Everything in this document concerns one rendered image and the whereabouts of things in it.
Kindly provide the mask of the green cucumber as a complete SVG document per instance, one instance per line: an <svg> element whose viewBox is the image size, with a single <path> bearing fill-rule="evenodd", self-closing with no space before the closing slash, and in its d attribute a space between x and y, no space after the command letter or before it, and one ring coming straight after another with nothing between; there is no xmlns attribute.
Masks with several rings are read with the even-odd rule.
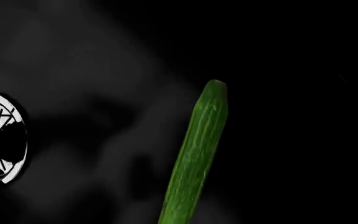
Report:
<svg viewBox="0 0 358 224"><path fill-rule="evenodd" d="M227 84L211 80L191 114L158 224L189 224L228 117Z"/></svg>

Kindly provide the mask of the round metal sink drain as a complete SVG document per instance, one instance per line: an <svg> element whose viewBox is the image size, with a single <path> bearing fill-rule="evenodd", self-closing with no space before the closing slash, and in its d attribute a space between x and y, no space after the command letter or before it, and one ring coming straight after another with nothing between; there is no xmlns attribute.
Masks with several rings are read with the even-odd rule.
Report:
<svg viewBox="0 0 358 224"><path fill-rule="evenodd" d="M0 185L16 179L28 157L27 128L21 111L0 95Z"/></svg>

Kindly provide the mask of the dark sink basin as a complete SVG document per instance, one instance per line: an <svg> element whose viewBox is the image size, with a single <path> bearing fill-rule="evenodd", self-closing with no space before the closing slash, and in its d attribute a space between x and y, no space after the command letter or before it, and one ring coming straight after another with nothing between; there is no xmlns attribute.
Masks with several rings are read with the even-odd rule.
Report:
<svg viewBox="0 0 358 224"><path fill-rule="evenodd" d="M0 0L30 138L0 224L157 224L209 80L228 119L191 224L358 224L358 0Z"/></svg>

